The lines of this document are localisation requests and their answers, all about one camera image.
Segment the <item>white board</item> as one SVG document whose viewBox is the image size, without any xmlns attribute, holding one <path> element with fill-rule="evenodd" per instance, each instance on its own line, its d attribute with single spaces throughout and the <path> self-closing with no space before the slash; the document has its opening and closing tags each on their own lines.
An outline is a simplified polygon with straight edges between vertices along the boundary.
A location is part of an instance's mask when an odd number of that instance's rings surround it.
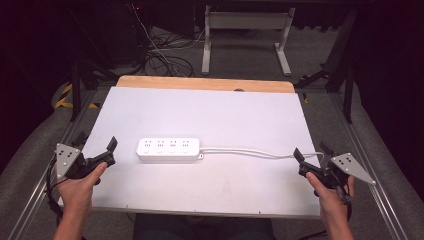
<svg viewBox="0 0 424 240">
<path fill-rule="evenodd" d="M 83 148 L 86 157 L 118 141 L 115 165 L 95 186 L 96 210 L 316 218 L 319 203 L 292 158 L 316 162 L 295 94 L 112 88 Z M 146 163 L 142 138 L 194 137 L 193 162 Z"/>
</svg>

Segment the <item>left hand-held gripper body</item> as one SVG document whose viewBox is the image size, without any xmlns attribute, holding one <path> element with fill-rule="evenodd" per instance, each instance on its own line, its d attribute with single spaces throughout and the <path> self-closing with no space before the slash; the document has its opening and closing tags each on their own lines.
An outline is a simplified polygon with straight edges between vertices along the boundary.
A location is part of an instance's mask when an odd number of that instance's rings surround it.
<svg viewBox="0 0 424 240">
<path fill-rule="evenodd" d="M 99 164 L 105 162 L 108 167 L 116 163 L 114 152 L 104 153 L 94 157 L 85 158 L 82 151 L 59 143 L 56 147 L 56 177 L 62 179 L 82 179 L 90 174 Z"/>
</svg>

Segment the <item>white metal stand frame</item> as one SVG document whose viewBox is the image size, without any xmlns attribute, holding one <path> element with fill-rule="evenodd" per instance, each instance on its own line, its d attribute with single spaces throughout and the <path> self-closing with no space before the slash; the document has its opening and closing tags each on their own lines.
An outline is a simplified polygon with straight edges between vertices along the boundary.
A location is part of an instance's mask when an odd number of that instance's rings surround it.
<svg viewBox="0 0 424 240">
<path fill-rule="evenodd" d="M 259 29 L 259 30 L 282 30 L 282 38 L 274 44 L 274 48 L 285 76 L 292 74 L 287 57 L 285 44 L 294 19 L 295 8 L 290 8 L 283 13 L 252 13 L 252 12 L 217 12 L 212 11 L 211 6 L 205 9 L 204 47 L 201 72 L 208 75 L 211 62 L 211 29 Z"/>
</svg>

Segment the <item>wooden table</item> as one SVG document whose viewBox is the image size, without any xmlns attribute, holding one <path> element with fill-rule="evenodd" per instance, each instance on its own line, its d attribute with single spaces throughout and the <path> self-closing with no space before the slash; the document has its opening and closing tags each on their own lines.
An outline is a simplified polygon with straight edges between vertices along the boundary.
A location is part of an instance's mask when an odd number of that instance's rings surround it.
<svg viewBox="0 0 424 240">
<path fill-rule="evenodd" d="M 240 80 L 216 78 L 185 78 L 165 76 L 130 76 L 119 78 L 117 87 L 219 90 L 265 93 L 294 93 L 295 88 L 287 81 Z"/>
</svg>

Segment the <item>person's right hand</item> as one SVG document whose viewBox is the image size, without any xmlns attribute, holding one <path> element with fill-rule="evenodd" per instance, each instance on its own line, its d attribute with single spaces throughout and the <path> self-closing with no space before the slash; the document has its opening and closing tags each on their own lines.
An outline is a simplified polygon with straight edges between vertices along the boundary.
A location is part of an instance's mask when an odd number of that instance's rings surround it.
<svg viewBox="0 0 424 240">
<path fill-rule="evenodd" d="M 348 208 L 335 190 L 325 187 L 311 172 L 306 173 L 306 179 L 319 196 L 320 215 L 322 220 L 325 216 L 345 216 L 348 220 Z"/>
</svg>

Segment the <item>person's left hand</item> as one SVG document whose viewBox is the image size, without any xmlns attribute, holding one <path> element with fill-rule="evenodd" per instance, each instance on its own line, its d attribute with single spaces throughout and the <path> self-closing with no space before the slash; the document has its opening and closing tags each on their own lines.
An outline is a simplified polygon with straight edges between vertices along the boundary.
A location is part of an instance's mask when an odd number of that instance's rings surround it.
<svg viewBox="0 0 424 240">
<path fill-rule="evenodd" d="M 106 169 L 107 164 L 101 163 L 86 177 L 66 180 L 58 186 L 64 203 L 64 218 L 85 218 L 89 214 L 94 185 Z"/>
</svg>

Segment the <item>person's legs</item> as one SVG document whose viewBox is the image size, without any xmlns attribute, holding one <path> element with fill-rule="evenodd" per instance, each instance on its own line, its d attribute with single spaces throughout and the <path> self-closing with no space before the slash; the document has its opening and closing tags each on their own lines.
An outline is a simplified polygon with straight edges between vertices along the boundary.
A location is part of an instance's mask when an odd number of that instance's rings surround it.
<svg viewBox="0 0 424 240">
<path fill-rule="evenodd" d="M 264 218 L 137 214 L 133 240 L 276 240 Z"/>
</svg>

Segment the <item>black tripod stand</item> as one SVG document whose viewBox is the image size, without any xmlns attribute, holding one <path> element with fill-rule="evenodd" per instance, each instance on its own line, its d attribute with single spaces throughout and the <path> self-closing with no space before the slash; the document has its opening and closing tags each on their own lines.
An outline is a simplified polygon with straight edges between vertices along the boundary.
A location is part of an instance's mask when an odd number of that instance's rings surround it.
<svg viewBox="0 0 424 240">
<path fill-rule="evenodd" d="M 80 58 L 74 63 L 70 81 L 73 104 L 71 122 L 78 117 L 82 110 L 81 85 L 84 85 L 87 90 L 96 90 L 101 78 L 117 82 L 119 76 L 87 58 Z"/>
</svg>

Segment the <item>white power strip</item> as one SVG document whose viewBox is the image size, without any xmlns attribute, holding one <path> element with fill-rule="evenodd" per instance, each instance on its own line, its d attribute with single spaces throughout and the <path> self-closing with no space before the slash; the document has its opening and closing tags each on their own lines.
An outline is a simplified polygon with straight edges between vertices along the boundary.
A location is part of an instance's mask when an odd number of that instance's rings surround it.
<svg viewBox="0 0 424 240">
<path fill-rule="evenodd" d="M 144 162 L 190 162 L 203 158 L 197 138 L 142 138 L 136 154 Z"/>
</svg>

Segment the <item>yellow black hazard tape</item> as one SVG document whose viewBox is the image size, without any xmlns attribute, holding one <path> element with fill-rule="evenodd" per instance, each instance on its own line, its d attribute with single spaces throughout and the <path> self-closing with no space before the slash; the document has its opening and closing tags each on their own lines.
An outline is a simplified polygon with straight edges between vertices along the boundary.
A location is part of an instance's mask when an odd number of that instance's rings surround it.
<svg viewBox="0 0 424 240">
<path fill-rule="evenodd" d="M 58 101 L 54 104 L 54 108 L 60 108 L 60 107 L 73 108 L 73 103 L 66 101 L 66 98 L 70 94 L 71 90 L 72 90 L 72 83 L 68 82 L 65 88 L 63 89 Z M 89 108 L 98 109 L 100 108 L 100 106 L 101 106 L 100 103 L 90 103 Z"/>
</svg>

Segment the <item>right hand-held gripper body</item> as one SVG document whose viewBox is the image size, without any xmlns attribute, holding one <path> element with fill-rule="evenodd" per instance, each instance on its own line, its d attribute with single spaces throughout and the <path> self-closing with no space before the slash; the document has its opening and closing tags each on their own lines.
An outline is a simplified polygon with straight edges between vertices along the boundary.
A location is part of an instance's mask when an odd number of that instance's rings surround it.
<svg viewBox="0 0 424 240">
<path fill-rule="evenodd" d="M 350 193 L 345 189 L 348 185 L 350 176 L 370 185 L 376 185 L 376 181 L 359 164 L 351 153 L 332 157 L 324 167 L 317 167 L 306 161 L 299 164 L 298 173 L 301 176 L 306 176 L 307 172 L 313 173 L 325 187 L 335 189 L 342 201 L 351 200 Z"/>
</svg>

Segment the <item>black metal stand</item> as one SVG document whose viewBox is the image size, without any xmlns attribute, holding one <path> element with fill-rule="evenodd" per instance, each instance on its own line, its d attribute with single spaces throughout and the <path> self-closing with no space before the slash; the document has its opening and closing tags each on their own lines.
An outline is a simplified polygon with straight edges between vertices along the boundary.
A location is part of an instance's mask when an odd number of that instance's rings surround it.
<svg viewBox="0 0 424 240">
<path fill-rule="evenodd" d="M 356 18 L 356 10 L 350 10 L 337 34 L 334 45 L 327 57 L 322 69 L 311 76 L 304 76 L 295 84 L 295 89 L 302 89 L 307 85 L 328 77 L 325 89 L 328 93 L 337 92 L 342 85 L 345 85 L 343 115 L 346 121 L 351 124 L 351 106 L 353 97 L 353 77 L 346 53 L 351 31 Z"/>
</svg>

